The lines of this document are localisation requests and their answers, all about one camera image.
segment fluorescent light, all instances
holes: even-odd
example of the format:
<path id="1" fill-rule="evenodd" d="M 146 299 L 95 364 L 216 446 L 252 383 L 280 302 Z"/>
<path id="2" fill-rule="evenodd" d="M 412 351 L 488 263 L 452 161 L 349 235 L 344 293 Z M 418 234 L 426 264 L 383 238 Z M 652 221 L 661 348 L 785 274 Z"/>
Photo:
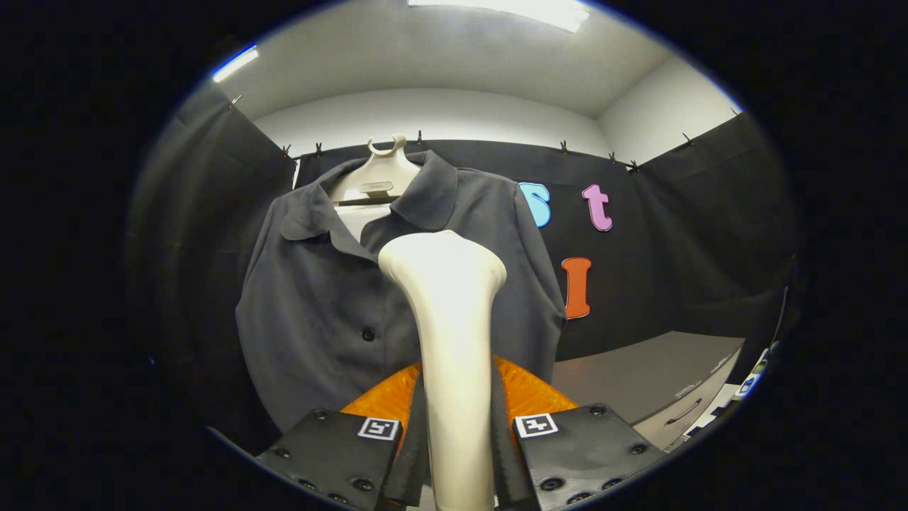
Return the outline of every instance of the fluorescent light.
<path id="1" fill-rule="evenodd" d="M 237 69 L 243 67 L 244 65 L 249 64 L 255 57 L 259 56 L 259 50 L 255 49 L 255 46 L 249 48 L 248 50 L 242 52 L 233 58 L 232 61 L 225 64 L 221 69 L 218 69 L 214 73 L 214 81 L 220 82 L 226 78 L 230 73 L 236 71 Z"/>
<path id="2" fill-rule="evenodd" d="M 589 12 L 577 0 L 407 0 L 411 7 L 424 5 L 454 5 L 491 9 L 541 21 L 576 32 L 589 17 Z"/>

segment black fabric backdrop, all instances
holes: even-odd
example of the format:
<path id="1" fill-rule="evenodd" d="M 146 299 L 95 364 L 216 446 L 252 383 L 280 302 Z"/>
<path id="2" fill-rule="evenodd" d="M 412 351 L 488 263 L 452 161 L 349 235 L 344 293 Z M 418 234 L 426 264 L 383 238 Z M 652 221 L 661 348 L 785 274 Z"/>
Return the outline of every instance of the black fabric backdrop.
<path id="1" fill-rule="evenodd" d="M 378 148 L 390 143 L 376 144 Z M 586 257 L 589 316 L 567 322 L 558 360 L 594 355 L 679 330 L 744 337 L 730 378 L 743 381 L 780 315 L 799 219 L 786 174 L 746 115 L 628 173 L 598 156 L 537 145 L 424 140 L 454 166 L 544 185 L 552 212 L 540 227 L 563 296 L 561 262 Z M 369 155 L 365 145 L 304 155 L 296 187 Z M 613 225 L 599 232 L 581 192 L 598 184 Z"/>
<path id="2" fill-rule="evenodd" d="M 271 200 L 295 165 L 213 85 L 190 96 L 146 163 L 125 263 L 133 334 L 170 394 L 252 452 L 280 432 L 255 393 L 233 309 Z"/>
<path id="3" fill-rule="evenodd" d="M 126 237 L 135 333 L 175 396 L 239 446 L 279 436 L 242 359 L 234 308 L 271 200 L 293 162 L 216 87 L 195 93 L 164 130 L 137 183 Z M 642 165 L 534 145 L 423 141 L 455 166 L 545 185 L 541 227 L 562 293 L 561 261 L 586 257 L 588 316 L 568 321 L 558 360 L 668 330 L 746 338 L 741 380 L 776 329 L 798 247 L 785 174 L 742 116 Z M 365 145 L 301 159 L 297 186 L 368 155 Z M 592 225 L 581 192 L 598 184 L 613 226 Z"/>

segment hanger label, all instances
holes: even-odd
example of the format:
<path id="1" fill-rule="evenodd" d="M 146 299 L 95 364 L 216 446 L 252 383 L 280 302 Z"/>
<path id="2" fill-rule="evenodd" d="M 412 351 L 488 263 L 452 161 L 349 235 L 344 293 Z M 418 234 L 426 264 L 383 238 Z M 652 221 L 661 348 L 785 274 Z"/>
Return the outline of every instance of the hanger label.
<path id="1" fill-rule="evenodd" d="M 394 184 L 391 181 L 379 181 L 378 183 L 364 183 L 357 189 L 361 194 L 368 194 L 369 196 L 378 192 L 385 192 L 384 195 L 387 196 L 387 192 L 393 187 Z"/>

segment shirt sleeve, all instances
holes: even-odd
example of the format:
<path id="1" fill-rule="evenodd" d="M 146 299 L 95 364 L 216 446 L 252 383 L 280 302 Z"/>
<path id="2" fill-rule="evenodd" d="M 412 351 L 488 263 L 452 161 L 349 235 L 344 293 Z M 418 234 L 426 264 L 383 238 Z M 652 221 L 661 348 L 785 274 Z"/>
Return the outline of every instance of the shirt sleeve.
<path id="1" fill-rule="evenodd" d="M 545 295 L 546 302 L 551 304 L 553 312 L 561 318 L 561 328 L 568 322 L 565 314 L 564 297 L 561 295 L 561 288 L 558 286 L 558 278 L 555 276 L 555 268 L 552 266 L 552 260 L 548 255 L 546 244 L 542 240 L 542 234 L 536 227 L 536 221 L 533 219 L 533 213 L 529 209 L 527 198 L 515 186 L 514 193 L 514 215 L 517 218 L 517 230 L 520 236 L 520 242 L 523 244 L 523 251 L 526 255 L 529 265 L 533 268 L 536 280 L 539 285 L 540 293 Z"/>

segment screw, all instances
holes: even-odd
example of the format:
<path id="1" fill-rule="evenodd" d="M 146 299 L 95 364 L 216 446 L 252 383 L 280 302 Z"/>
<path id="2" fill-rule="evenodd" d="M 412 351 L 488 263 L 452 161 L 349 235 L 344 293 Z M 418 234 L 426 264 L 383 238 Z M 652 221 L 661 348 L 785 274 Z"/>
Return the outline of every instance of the screw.
<path id="1" fill-rule="evenodd" d="M 575 502 L 580 502 L 581 500 L 587 498 L 589 493 L 578 493 L 567 500 L 568 504 L 574 504 Z"/>
<path id="2" fill-rule="evenodd" d="M 353 485 L 364 492 L 370 492 L 375 489 L 375 486 L 366 479 L 357 479 L 356 481 L 353 481 Z"/>
<path id="3" fill-rule="evenodd" d="M 552 490 L 561 488 L 561 485 L 563 485 L 564 483 L 564 481 L 557 477 L 550 477 L 549 479 L 543 481 L 542 484 L 539 485 L 539 487 L 546 490 L 547 492 L 550 492 Z"/>
<path id="4" fill-rule="evenodd" d="M 618 483 L 620 483 L 620 482 L 621 482 L 621 478 L 620 478 L 620 477 L 617 477 L 617 478 L 615 478 L 615 479 L 612 479 L 612 480 L 608 481 L 608 482 L 605 483 L 604 485 L 602 485 L 602 489 L 608 490 L 610 487 L 612 487 L 612 486 L 614 486 L 614 485 L 616 485 L 616 484 L 618 484 Z"/>

